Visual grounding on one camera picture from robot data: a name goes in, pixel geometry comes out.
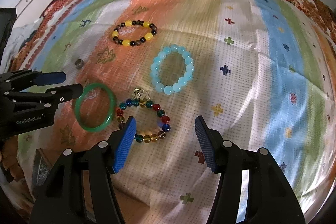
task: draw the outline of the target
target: blue bead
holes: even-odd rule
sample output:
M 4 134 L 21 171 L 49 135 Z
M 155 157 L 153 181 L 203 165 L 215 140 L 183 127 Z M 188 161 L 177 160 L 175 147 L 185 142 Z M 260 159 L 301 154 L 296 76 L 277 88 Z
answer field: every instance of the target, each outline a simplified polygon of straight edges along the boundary
M 183 59 L 186 59 L 186 58 L 188 58 L 190 56 L 191 56 L 190 52 L 184 52 L 184 53 L 182 53 Z
M 151 65 L 151 70 L 159 70 L 159 68 L 160 68 L 160 65 L 158 63 L 153 63 Z
M 184 52 L 185 52 L 185 47 L 179 47 L 179 48 L 177 49 L 177 52 L 178 52 L 179 54 L 184 53 Z
M 170 85 L 166 85 L 165 88 L 164 88 L 164 92 L 165 92 L 165 94 L 167 94 L 167 95 L 172 94 L 172 93 L 173 93 L 173 87 L 170 86 Z
M 162 126 L 162 131 L 163 132 L 168 132 L 170 131 L 170 125 L 165 123 L 163 126 Z
M 163 48 L 163 51 L 164 51 L 167 55 L 170 54 L 170 52 L 171 52 L 171 50 L 170 50 L 169 47 L 164 47 L 164 48 Z
M 157 56 L 160 57 L 161 60 L 164 60 L 166 58 L 167 54 L 165 52 L 159 52 Z
M 162 64 L 162 60 L 161 60 L 160 57 L 155 57 L 155 58 L 153 59 L 153 62 L 154 62 L 154 63 L 158 63 L 159 65 Z
M 149 74 L 152 78 L 159 77 L 159 72 L 157 70 L 152 70 Z
M 127 99 L 126 100 L 126 105 L 127 106 L 132 106 L 133 105 L 133 100 L 132 99 Z
M 193 65 L 189 64 L 189 65 L 187 65 L 187 67 L 185 67 L 185 70 L 193 73 L 194 70 L 195 70 L 195 67 Z
M 181 88 L 182 88 L 182 86 L 179 83 L 175 83 L 173 85 L 173 91 L 175 91 L 175 92 L 181 91 Z
M 184 73 L 184 78 L 187 79 L 187 81 L 190 81 L 193 78 L 193 74 L 189 71 Z
M 185 86 L 185 85 L 187 84 L 187 81 L 188 81 L 188 79 L 185 78 L 185 77 L 180 77 L 180 78 L 178 79 L 178 83 L 179 83 L 181 86 Z
M 172 52 L 177 52 L 177 49 L 178 49 L 179 47 L 178 47 L 178 45 L 176 45 L 176 44 L 173 44 L 173 45 L 171 45 L 170 46 L 170 50 L 172 51 Z
M 184 63 L 186 65 L 192 65 L 194 63 L 194 60 L 191 58 L 191 57 L 187 57 L 185 60 L 184 60 Z
M 157 92 L 163 92 L 164 88 L 165 88 L 165 86 L 164 86 L 163 84 L 161 84 L 161 83 L 158 83 L 158 84 L 155 86 L 155 90 L 156 90 Z

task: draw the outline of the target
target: red bead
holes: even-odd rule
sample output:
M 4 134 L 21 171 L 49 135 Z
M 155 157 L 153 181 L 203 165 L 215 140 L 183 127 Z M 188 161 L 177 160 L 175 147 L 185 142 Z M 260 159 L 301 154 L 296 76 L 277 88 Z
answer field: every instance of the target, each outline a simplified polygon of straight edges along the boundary
M 161 109 L 161 106 L 159 104 L 153 105 L 153 110 L 154 111 L 159 111 Z
M 162 121 L 163 123 L 169 123 L 170 118 L 169 118 L 168 116 L 163 116 L 163 117 L 161 118 L 161 121 Z
M 122 109 L 117 109 L 117 115 L 118 116 L 122 116 L 124 114 L 124 112 L 122 111 Z

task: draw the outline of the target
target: bead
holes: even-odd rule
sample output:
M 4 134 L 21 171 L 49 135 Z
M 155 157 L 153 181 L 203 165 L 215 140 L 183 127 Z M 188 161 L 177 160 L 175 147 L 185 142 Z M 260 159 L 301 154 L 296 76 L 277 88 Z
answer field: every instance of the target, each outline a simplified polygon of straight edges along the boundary
M 195 70 L 195 67 L 193 65 L 189 64 L 185 67 L 185 70 L 193 73 L 194 70 Z
M 145 107 L 145 106 L 146 106 L 146 100 L 141 100 L 140 107 Z
M 142 142 L 143 142 L 143 136 L 142 136 L 142 135 L 136 135 L 136 136 L 135 136 L 135 140 L 136 140 L 138 143 L 142 143 Z
M 162 126 L 162 131 L 163 132 L 168 132 L 170 131 L 170 125 L 165 123 L 163 126 Z
M 163 122 L 163 123 L 169 123 L 169 121 L 170 121 L 170 118 L 168 117 L 168 116 L 163 116 L 162 118 L 161 118 L 161 121 Z
M 173 87 L 170 85 L 166 85 L 164 89 L 165 94 L 170 95 L 173 93 Z
M 185 52 L 185 47 L 179 47 L 179 48 L 177 49 L 177 52 L 178 52 L 179 54 L 184 53 L 184 52 Z
M 191 58 L 191 57 L 187 57 L 185 60 L 184 60 L 184 63 L 186 65 L 192 65 L 194 63 L 194 60 Z
M 116 112 L 117 112 L 117 116 L 122 116 L 124 114 L 124 112 L 120 108 L 118 108 Z
M 123 40 L 123 46 L 128 47 L 131 44 L 131 41 L 129 39 Z
M 163 92 L 164 88 L 165 88 L 164 84 L 157 83 L 157 84 L 155 85 L 155 90 L 156 90 L 157 92 Z
M 154 102 L 151 101 L 151 100 L 148 100 L 148 101 L 146 102 L 146 107 L 147 107 L 147 108 L 152 108 L 153 105 L 154 105 Z
M 162 51 L 165 52 L 166 55 L 170 54 L 170 52 L 171 52 L 169 47 L 164 47 Z
M 150 137 L 150 135 L 144 135 L 143 138 L 146 139 L 146 140 L 144 140 L 145 143 L 150 143 L 150 142 L 151 142 L 151 137 Z
M 179 47 L 178 47 L 178 45 L 176 45 L 176 44 L 173 44 L 173 45 L 171 45 L 170 46 L 170 50 L 172 51 L 172 52 L 177 52 L 177 49 L 178 49 Z
M 184 78 L 187 79 L 187 81 L 190 81 L 193 78 L 193 74 L 189 71 L 185 72 L 183 75 Z
M 127 106 L 132 106 L 133 105 L 133 100 L 132 99 L 127 99 L 125 103 L 126 103 Z
M 153 105 L 153 110 L 154 111 L 159 111 L 161 109 L 161 106 L 159 104 L 154 104 Z
M 133 105 L 134 105 L 134 106 L 139 106 L 139 103 L 140 103 L 140 102 L 139 102 L 138 99 L 134 99 L 134 100 L 133 100 Z
M 158 117 L 162 118 L 166 114 L 166 112 L 163 109 L 160 109 L 158 112 L 156 112 L 156 114 Z
M 173 91 L 179 92 L 181 91 L 182 86 L 179 83 L 174 83 L 173 84 Z
M 187 84 L 187 78 L 185 78 L 185 77 L 180 77 L 179 79 L 178 79 L 178 83 L 181 85 L 181 86 L 185 86 L 186 84 Z
M 150 33 L 150 32 L 148 32 L 148 33 L 146 33 L 145 34 L 145 36 L 144 36 L 145 38 L 146 38 L 146 40 L 148 41 L 148 40 L 151 40 L 152 38 L 153 38 L 153 34 L 152 33 Z
M 125 122 L 124 116 L 118 116 L 117 121 L 118 122 Z
M 120 109 L 125 110 L 127 105 L 124 102 L 121 102 L 119 107 L 120 107 Z
M 183 53 L 182 53 L 182 57 L 183 57 L 183 59 L 186 59 L 186 58 L 188 58 L 188 57 L 190 57 L 190 56 L 191 56 L 190 52 L 183 52 Z

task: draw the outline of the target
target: yellow and black beaded bracelet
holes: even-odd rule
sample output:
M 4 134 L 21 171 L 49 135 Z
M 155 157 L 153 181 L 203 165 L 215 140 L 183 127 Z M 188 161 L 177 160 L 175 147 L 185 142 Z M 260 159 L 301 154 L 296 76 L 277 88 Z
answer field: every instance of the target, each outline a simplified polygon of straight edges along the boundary
M 119 31 L 123 27 L 129 27 L 132 25 L 140 25 L 144 26 L 146 28 L 150 28 L 151 31 L 149 33 L 146 33 L 144 37 L 141 37 L 139 40 L 136 41 L 131 41 L 129 39 L 119 39 Z M 140 46 L 142 43 L 145 43 L 148 40 L 151 40 L 154 35 L 157 33 L 157 27 L 153 23 L 149 23 L 148 21 L 141 21 L 141 20 L 126 20 L 125 22 L 121 23 L 120 25 L 117 25 L 116 28 L 113 30 L 113 33 L 111 34 L 111 37 L 115 44 L 123 45 L 123 46 L 132 46 L 134 47 L 135 45 Z

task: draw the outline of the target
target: yellow bead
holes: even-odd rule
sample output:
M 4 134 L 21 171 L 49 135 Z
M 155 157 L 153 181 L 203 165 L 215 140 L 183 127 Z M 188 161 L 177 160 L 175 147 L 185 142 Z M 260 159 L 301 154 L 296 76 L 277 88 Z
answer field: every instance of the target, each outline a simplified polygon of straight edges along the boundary
M 125 47 L 129 46 L 130 43 L 131 43 L 131 41 L 129 39 L 124 39 L 123 40 L 123 46 L 125 46 Z
M 153 38 L 153 34 L 148 32 L 145 34 L 144 38 L 146 38 L 146 41 L 151 40 Z

